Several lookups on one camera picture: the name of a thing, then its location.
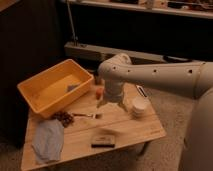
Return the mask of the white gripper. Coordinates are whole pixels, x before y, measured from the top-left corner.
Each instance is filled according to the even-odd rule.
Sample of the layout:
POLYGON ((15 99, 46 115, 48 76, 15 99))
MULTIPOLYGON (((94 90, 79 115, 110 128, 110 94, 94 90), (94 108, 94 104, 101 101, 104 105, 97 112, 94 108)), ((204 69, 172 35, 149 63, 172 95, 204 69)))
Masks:
POLYGON ((97 103, 97 108, 104 106, 108 102, 118 103, 118 106, 125 112, 128 112, 126 105, 123 103, 124 83, 113 80, 106 80, 104 85, 104 96, 97 103))

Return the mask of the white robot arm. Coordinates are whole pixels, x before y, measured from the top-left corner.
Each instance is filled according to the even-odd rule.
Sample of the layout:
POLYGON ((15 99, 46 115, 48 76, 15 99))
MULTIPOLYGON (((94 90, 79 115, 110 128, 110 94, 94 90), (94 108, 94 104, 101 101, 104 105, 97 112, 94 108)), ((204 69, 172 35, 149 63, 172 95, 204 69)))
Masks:
POLYGON ((125 83, 195 98, 178 171, 213 171, 213 62, 133 65, 119 53, 103 61, 98 74, 105 82, 99 105, 122 104, 125 83))

